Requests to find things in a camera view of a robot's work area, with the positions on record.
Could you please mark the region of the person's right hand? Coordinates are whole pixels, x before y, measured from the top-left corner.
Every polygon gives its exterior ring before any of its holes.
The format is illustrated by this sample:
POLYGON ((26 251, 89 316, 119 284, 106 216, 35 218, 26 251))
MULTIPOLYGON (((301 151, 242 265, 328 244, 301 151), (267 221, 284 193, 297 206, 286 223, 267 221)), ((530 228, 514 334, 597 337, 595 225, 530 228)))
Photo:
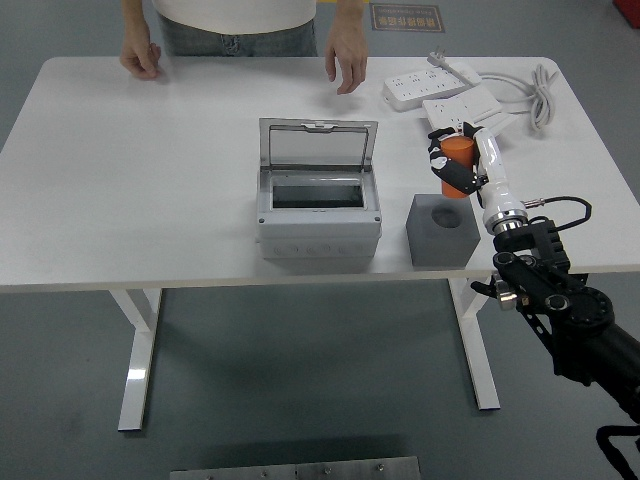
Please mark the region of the person's right hand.
POLYGON ((154 42, 123 40, 120 64, 135 78, 152 80, 158 77, 161 48, 154 42))

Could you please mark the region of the person's left hand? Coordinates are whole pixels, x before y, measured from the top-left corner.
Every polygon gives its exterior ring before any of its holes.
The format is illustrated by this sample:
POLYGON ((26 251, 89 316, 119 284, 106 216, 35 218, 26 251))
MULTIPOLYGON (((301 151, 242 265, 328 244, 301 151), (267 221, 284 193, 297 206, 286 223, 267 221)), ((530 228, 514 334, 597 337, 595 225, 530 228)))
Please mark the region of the person's left hand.
POLYGON ((366 79, 368 47, 362 31, 332 30, 325 48, 325 70, 330 82, 341 75, 338 95, 353 93, 366 79))

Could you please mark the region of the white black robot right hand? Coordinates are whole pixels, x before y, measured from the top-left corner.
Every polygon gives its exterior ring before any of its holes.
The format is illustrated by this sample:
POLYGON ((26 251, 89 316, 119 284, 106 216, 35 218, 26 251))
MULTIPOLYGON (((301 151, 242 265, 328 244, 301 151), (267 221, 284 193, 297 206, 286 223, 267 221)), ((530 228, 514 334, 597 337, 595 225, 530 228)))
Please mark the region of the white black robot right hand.
POLYGON ((497 236, 528 221, 526 207, 510 191, 497 141, 488 128, 463 122, 456 127, 432 131, 428 138, 432 172, 462 194, 478 194, 484 209, 483 224, 489 234, 497 236), (472 142, 471 168, 445 152, 444 142, 456 138, 472 142))

